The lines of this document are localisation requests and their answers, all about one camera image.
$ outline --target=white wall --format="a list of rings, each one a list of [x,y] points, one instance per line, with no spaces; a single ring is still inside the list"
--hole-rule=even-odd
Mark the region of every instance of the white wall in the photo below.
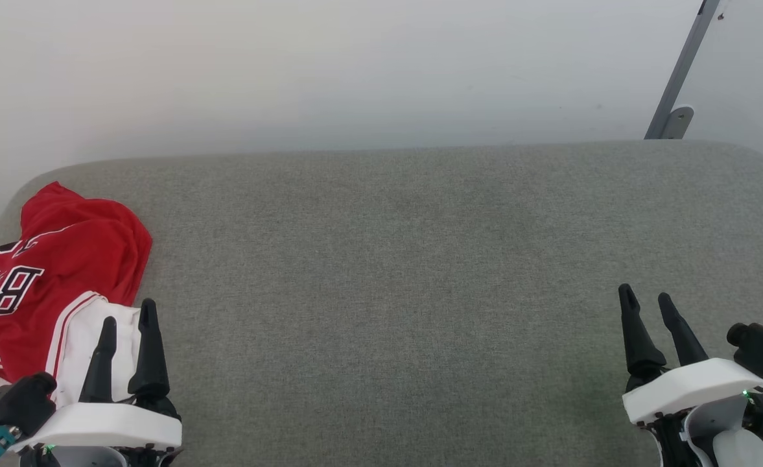
[[[0,0],[0,210],[71,163],[639,139],[689,0]]]
[[[721,0],[675,101],[680,106],[695,109],[684,139],[763,153],[763,0]]]

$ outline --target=metal bracket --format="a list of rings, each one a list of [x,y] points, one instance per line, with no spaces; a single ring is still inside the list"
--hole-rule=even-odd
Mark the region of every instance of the metal bracket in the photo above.
[[[692,23],[689,35],[687,35],[687,42],[684,43],[681,55],[678,56],[675,68],[672,70],[671,76],[669,76],[669,82],[666,83],[666,88],[663,89],[663,95],[657,104],[657,109],[655,109],[655,114],[651,118],[651,123],[643,139],[666,138],[663,135],[666,133],[664,128],[668,125],[666,118],[670,115],[669,110],[675,106],[675,100],[677,100],[678,94],[681,92],[681,86],[683,86],[684,79],[687,77],[690,66],[692,66],[692,60],[695,59],[698,47],[701,45],[701,41],[704,40],[707,27],[710,27],[711,21],[715,18],[719,2],[720,0],[704,0],[701,4],[701,9],[698,10],[698,15]]]
[[[695,110],[692,107],[678,107],[678,109],[672,110],[669,118],[666,119],[666,126],[663,127],[660,139],[683,138],[693,115],[695,115]]]

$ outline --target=clothing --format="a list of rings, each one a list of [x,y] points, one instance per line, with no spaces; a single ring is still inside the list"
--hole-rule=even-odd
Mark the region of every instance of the clothing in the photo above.
[[[127,399],[127,384],[136,371],[139,345],[139,308],[109,304],[103,296],[87,292],[62,311],[64,322],[60,337],[53,336],[47,356],[47,370],[56,378],[53,399],[58,407],[78,402],[93,350],[99,343],[106,317],[117,321],[117,351],[111,360],[111,393],[114,401]]]
[[[60,373],[71,326],[76,334],[95,334],[93,351],[102,321],[83,316],[99,316],[104,304],[127,326],[138,310],[115,307],[132,304],[151,246],[124,205],[82,198],[58,182],[23,205],[21,232],[18,242],[0,247],[0,385],[44,370]]]

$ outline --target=red shirt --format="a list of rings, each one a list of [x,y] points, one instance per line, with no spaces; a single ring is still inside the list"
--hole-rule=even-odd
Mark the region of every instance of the red shirt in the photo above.
[[[82,198],[58,182],[29,199],[21,239],[0,247],[0,377],[46,369],[61,338],[58,319],[82,293],[132,305],[150,245],[139,219],[116,201]]]

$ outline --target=gray fabric surface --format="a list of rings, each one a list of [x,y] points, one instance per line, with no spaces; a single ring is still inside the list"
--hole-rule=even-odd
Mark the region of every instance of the gray fabric surface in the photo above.
[[[174,465],[657,465],[628,425],[617,287],[713,357],[763,323],[763,157],[732,145],[255,154],[38,177],[154,238]]]

